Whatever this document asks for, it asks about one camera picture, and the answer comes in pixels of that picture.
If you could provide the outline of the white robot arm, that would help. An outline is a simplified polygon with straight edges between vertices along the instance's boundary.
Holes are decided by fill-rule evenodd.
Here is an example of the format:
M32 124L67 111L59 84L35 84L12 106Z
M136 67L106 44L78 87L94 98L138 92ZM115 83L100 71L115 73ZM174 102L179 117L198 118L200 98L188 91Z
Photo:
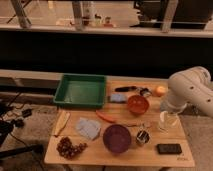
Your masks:
M177 123L178 114L192 104L213 117L213 90L211 75L204 67L192 67L172 74L168 79L168 91L160 104L158 127L167 132Z

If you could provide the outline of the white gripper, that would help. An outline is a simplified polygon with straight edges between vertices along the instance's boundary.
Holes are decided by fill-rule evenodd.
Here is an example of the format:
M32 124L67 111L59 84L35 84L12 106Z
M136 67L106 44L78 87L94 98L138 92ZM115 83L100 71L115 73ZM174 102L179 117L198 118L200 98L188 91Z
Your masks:
M158 127L160 130L168 132L177 124L178 115L162 111L159 115Z

